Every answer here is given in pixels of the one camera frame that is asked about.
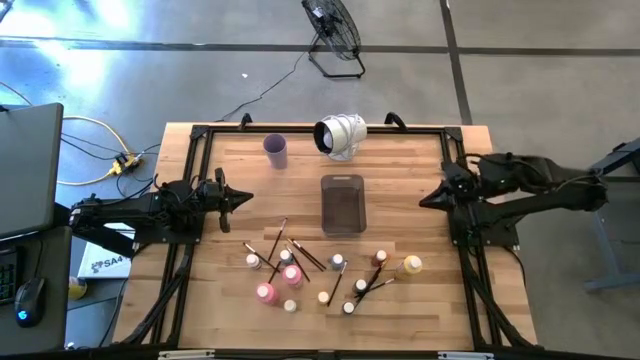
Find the white printed cardboard box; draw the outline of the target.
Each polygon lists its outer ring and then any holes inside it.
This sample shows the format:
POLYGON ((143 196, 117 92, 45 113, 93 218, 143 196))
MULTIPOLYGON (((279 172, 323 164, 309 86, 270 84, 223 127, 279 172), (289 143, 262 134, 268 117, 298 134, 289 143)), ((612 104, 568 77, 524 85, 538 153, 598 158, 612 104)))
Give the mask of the white printed cardboard box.
POLYGON ((131 260, 117 253, 88 243, 77 273, 82 279, 126 279, 129 277, 131 260))

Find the large orange-yellow paint bottle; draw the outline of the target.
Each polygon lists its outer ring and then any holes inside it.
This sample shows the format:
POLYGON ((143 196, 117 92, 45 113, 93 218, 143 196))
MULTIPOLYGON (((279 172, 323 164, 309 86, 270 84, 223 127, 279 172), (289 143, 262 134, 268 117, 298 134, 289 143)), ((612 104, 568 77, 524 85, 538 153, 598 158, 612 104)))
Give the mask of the large orange-yellow paint bottle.
POLYGON ((423 262, 420 257, 409 255, 396 267, 394 277, 399 280, 410 278, 411 276, 419 274, 422 267, 423 262))

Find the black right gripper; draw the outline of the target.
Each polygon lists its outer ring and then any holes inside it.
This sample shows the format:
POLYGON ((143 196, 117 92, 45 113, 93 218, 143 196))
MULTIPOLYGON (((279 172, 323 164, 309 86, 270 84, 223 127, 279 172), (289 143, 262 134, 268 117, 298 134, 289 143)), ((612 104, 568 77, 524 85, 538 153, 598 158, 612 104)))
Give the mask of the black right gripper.
POLYGON ((480 198, 478 178, 469 168, 457 162, 444 162, 442 170, 445 179, 419 201, 420 207, 449 211, 457 204, 480 198))

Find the black floor fan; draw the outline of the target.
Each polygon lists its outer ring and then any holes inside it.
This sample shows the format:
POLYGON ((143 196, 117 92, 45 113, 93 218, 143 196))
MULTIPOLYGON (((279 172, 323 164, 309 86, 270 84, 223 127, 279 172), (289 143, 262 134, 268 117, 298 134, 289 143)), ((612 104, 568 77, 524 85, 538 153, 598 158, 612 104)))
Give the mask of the black floor fan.
POLYGON ((360 58, 361 38, 355 21, 342 0, 301 0, 301 6, 315 32, 307 50, 308 60, 325 78, 360 79, 366 73, 360 58), (360 71, 351 74, 328 73, 314 57, 319 41, 327 45, 339 59, 355 60, 360 66, 360 71))

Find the black keyboard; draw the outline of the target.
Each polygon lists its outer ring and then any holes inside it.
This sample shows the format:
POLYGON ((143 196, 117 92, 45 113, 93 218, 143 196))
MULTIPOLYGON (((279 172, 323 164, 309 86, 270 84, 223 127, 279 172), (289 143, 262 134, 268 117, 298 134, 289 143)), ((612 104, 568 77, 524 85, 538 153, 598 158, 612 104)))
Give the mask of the black keyboard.
POLYGON ((14 301, 20 278, 20 251, 16 247, 0 249, 0 305, 14 301))

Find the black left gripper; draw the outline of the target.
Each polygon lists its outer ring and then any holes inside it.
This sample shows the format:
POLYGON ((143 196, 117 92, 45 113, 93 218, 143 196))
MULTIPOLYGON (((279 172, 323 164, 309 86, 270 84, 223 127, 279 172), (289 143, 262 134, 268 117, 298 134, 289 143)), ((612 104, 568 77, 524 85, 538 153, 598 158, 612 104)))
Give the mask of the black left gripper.
POLYGON ((229 233, 231 226, 228 214, 250 201, 253 196, 254 194, 251 192, 228 186, 223 169, 216 168, 214 179, 204 180, 198 187, 198 210, 202 213, 217 212, 220 230, 223 233, 229 233))

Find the orange-bristled black paint brush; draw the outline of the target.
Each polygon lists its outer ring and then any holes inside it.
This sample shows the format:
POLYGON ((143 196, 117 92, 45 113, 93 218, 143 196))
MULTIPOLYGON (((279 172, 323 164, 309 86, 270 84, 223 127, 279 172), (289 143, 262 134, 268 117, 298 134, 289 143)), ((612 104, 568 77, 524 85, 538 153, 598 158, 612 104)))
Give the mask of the orange-bristled black paint brush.
POLYGON ((356 301, 355 301, 355 308, 358 307, 358 305, 360 304, 360 302, 364 299, 364 297, 367 295, 367 293, 371 290, 371 288, 373 287, 373 285, 375 284, 375 282, 377 281, 377 279, 379 278, 380 273, 382 272, 382 270, 384 269, 384 267, 386 266, 388 260, 385 260, 384 262, 382 262, 377 270, 374 272, 374 274, 372 275, 372 277, 370 278, 370 280, 368 281, 365 289, 361 292, 360 295, 358 295, 356 297, 356 301))

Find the translucent grey plastic bin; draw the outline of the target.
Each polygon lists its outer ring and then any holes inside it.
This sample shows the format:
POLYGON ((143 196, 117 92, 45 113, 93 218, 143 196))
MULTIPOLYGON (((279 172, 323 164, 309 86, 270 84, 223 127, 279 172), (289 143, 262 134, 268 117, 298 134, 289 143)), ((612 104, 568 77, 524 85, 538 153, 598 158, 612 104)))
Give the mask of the translucent grey plastic bin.
POLYGON ((322 230, 327 236, 359 236, 367 228, 364 179, 360 175, 321 178, 322 230))

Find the black aluminium table frame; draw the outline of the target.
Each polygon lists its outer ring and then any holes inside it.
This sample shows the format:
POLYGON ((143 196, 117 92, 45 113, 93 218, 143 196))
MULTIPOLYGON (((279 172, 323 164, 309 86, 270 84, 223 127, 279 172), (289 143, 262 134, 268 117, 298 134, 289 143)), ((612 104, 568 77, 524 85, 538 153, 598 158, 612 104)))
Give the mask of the black aluminium table frame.
POLYGON ((165 129, 157 168, 222 168, 251 199, 222 232, 208 215, 187 290, 170 310, 176 341, 128 346, 156 300, 167 250, 132 262, 115 329, 117 360, 500 360, 472 340, 446 215, 420 200, 446 157, 492 149, 484 126, 374 126, 349 162, 320 154, 308 124, 212 123, 165 129))

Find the black computer mouse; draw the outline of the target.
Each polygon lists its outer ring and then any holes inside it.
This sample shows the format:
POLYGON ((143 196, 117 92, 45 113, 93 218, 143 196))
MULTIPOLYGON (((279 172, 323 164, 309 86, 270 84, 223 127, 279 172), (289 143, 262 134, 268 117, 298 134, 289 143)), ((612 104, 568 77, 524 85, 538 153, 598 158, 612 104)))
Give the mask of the black computer mouse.
POLYGON ((46 280, 34 277, 16 292, 15 319, 19 327, 30 328, 39 324, 44 316, 46 280))

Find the lilac plastic cup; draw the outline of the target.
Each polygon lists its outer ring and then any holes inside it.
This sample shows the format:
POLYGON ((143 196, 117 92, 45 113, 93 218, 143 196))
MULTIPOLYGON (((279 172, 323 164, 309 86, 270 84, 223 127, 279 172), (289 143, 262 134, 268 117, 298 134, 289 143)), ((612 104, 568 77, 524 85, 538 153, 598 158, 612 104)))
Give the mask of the lilac plastic cup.
POLYGON ((287 142, 281 134, 269 134, 263 140, 263 148, 274 169, 287 167, 287 142))

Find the small yellow container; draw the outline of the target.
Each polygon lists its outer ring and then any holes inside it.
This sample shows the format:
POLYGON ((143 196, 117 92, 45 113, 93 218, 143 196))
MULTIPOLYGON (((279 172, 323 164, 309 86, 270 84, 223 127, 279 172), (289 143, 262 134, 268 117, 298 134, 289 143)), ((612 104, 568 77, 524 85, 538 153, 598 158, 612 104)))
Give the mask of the small yellow container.
POLYGON ((70 277, 68 282, 68 299, 71 301, 77 301, 85 296, 88 290, 88 285, 84 279, 77 277, 70 277))

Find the yellow black power strip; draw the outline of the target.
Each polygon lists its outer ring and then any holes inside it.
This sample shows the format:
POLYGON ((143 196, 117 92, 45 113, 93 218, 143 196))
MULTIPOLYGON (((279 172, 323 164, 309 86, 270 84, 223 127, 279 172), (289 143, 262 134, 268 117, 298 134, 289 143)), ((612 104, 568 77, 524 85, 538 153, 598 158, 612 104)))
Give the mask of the yellow black power strip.
POLYGON ((131 154, 120 154, 114 158, 112 167, 109 170, 110 175, 122 175, 127 171, 133 170, 141 164, 141 156, 131 154))

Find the large pink paint bottle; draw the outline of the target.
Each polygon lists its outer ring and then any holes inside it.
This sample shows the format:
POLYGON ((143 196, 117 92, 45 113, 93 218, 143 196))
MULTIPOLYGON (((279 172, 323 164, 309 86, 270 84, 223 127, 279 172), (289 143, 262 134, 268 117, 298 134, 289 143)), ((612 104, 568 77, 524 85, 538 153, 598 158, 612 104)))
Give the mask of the large pink paint bottle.
POLYGON ((303 284, 303 274, 297 265, 288 265, 282 271, 283 281, 290 287, 299 288, 303 284))
POLYGON ((256 287, 258 300, 267 305, 276 305, 279 300, 279 293, 271 283, 261 283, 256 287))

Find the dark desk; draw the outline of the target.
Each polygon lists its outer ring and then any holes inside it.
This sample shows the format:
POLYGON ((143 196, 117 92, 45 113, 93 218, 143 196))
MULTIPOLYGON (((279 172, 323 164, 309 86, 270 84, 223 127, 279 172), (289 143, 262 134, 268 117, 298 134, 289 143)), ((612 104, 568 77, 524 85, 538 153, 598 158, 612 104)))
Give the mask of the dark desk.
POLYGON ((46 280, 45 312, 38 325, 21 328, 14 301, 0 305, 0 357, 63 348, 65 339, 71 232, 59 227, 0 241, 0 249, 20 251, 18 288, 34 277, 46 280))

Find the black diagonal beam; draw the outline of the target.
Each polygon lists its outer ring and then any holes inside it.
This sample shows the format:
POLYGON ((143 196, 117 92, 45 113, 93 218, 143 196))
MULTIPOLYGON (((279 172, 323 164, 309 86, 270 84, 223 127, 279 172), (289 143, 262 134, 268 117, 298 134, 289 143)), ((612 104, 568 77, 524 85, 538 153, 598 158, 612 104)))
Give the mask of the black diagonal beam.
POLYGON ((55 226, 69 226, 75 237, 118 255, 127 258, 134 257, 136 250, 134 249, 134 242, 129 237, 104 226, 82 228, 80 225, 75 225, 73 219, 74 215, 68 208, 55 204, 53 215, 53 224, 55 226))

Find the black markers at right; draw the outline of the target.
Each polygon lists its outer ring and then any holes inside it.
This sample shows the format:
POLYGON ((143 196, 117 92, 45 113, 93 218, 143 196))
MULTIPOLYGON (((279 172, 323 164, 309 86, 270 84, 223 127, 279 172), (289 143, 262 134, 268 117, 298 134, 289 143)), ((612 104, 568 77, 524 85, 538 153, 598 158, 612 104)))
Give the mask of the black markers at right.
POLYGON ((370 292, 372 292, 372 291, 374 291, 374 290, 376 290, 376 289, 378 289, 378 288, 381 288, 381 287, 384 287, 384 286, 386 286, 386 285, 388 285, 388 284, 391 284, 391 283, 395 282, 395 280, 396 280, 395 278, 392 278, 392 279, 388 279, 388 280, 386 280, 386 281, 384 281, 384 282, 381 282, 381 283, 378 283, 378 284, 372 285, 372 286, 371 286, 371 287, 369 287, 367 290, 363 290, 362 292, 357 293, 357 294, 356 294, 356 296, 355 296, 355 298, 357 298, 357 299, 361 299, 361 298, 363 298, 366 294, 368 294, 368 293, 370 293, 370 292))

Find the white frame bracket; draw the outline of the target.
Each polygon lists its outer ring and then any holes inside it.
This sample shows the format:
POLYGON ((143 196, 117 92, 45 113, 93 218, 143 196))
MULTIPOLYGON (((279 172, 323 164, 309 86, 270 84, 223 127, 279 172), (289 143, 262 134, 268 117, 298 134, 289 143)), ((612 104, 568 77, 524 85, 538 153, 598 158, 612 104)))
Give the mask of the white frame bracket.
POLYGON ((467 351, 440 351, 438 360, 495 360, 493 353, 467 351))
POLYGON ((215 351, 208 349, 161 351, 157 360, 210 360, 215 358, 215 351))

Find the blue-grey metal stand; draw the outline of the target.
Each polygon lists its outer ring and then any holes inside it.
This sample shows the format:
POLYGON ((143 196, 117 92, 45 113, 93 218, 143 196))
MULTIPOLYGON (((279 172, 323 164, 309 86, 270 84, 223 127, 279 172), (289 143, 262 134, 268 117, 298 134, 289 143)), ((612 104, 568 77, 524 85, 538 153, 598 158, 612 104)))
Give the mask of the blue-grey metal stand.
POLYGON ((624 246, 638 250, 640 259, 640 137, 614 147, 591 170, 597 170, 609 186, 609 202, 594 213, 606 272, 585 281, 584 288, 598 291, 640 285, 640 265, 635 272, 623 265, 624 246))

